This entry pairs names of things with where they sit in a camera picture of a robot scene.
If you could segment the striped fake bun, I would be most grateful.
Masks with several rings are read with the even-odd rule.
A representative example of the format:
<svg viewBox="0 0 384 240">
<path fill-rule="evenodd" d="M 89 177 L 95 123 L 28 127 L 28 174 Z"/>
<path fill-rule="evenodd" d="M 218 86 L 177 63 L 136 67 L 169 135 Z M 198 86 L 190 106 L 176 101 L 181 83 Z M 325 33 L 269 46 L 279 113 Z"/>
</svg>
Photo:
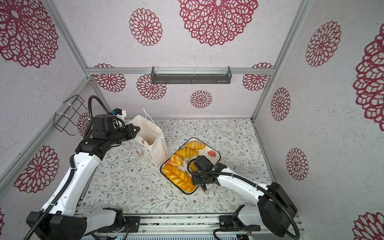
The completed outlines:
<svg viewBox="0 0 384 240">
<path fill-rule="evenodd" d="M 197 170 L 197 167 L 194 165 L 194 163 L 191 163 L 189 169 L 191 172 L 195 172 Z"/>
</svg>

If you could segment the long braided fake bread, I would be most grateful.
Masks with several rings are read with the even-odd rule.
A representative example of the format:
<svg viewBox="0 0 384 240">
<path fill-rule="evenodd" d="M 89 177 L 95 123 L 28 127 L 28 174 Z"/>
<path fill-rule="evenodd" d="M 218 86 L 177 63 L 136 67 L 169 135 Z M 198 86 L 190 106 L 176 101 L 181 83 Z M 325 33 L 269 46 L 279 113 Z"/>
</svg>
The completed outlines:
<svg viewBox="0 0 384 240">
<path fill-rule="evenodd" d="M 177 187 L 184 192 L 193 192 L 196 187 L 193 185 L 192 178 L 176 166 L 165 165 L 162 168 L 163 174 Z"/>
</svg>

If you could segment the white paper gift bag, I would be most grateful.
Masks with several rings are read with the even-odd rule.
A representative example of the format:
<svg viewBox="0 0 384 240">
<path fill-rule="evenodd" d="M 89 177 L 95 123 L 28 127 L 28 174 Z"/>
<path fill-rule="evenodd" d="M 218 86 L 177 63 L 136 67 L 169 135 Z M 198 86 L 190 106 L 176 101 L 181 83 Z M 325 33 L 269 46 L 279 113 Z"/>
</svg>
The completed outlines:
<svg viewBox="0 0 384 240">
<path fill-rule="evenodd" d="M 168 159 L 168 148 L 164 133 L 152 117 L 143 109 L 145 116 L 137 115 L 129 124 L 139 127 L 133 146 L 136 152 L 155 167 L 160 167 Z"/>
</svg>

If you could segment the round fake bun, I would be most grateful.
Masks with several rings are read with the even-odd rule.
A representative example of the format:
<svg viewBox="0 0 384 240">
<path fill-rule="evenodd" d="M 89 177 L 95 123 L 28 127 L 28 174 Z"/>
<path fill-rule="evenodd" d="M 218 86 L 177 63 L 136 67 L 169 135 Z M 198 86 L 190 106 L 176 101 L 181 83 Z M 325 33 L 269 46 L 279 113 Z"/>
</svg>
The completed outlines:
<svg viewBox="0 0 384 240">
<path fill-rule="evenodd" d="M 176 166 L 176 167 L 182 166 L 183 162 L 184 162 L 184 158 L 179 154 L 172 155 L 169 160 L 170 165 Z"/>
</svg>

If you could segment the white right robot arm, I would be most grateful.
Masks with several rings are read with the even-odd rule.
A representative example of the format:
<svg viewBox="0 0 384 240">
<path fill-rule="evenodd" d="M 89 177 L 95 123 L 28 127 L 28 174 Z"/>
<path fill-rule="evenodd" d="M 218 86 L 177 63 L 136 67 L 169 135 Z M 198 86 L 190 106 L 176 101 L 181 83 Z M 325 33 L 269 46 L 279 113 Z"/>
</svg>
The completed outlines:
<svg viewBox="0 0 384 240">
<path fill-rule="evenodd" d="M 261 230 L 262 226 L 280 238 L 301 238 L 299 227 L 294 220 L 298 209 L 278 183 L 267 185 L 254 182 L 224 164 L 213 165 L 205 156 L 198 156 L 188 164 L 194 164 L 197 168 L 192 171 L 190 166 L 187 166 L 194 185 L 216 184 L 242 195 L 253 203 L 251 206 L 241 205 L 232 216 L 226 217 L 222 226 L 213 231 L 215 239 L 219 238 L 218 232 L 252 232 Z"/>
</svg>

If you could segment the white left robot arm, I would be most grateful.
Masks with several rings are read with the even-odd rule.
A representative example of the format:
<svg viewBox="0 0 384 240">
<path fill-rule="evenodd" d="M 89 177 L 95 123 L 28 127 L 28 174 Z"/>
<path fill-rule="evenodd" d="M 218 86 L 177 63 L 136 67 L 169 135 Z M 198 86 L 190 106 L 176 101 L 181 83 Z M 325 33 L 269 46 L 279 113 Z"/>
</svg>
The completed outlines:
<svg viewBox="0 0 384 240">
<path fill-rule="evenodd" d="M 106 208 L 84 216 L 75 215 L 80 198 L 106 153 L 134 139 L 140 131 L 140 127 L 125 124 L 124 111 L 121 109 L 93 115 L 93 100 L 105 108 L 97 96 L 89 97 L 90 123 L 84 138 L 75 154 L 70 156 L 70 167 L 52 197 L 39 212 L 29 213 L 26 223 L 30 230 L 24 237 L 26 240 L 33 235 L 41 240 L 80 240 L 86 235 L 93 236 L 102 228 L 121 232 L 128 227 L 122 210 L 117 208 Z"/>
</svg>

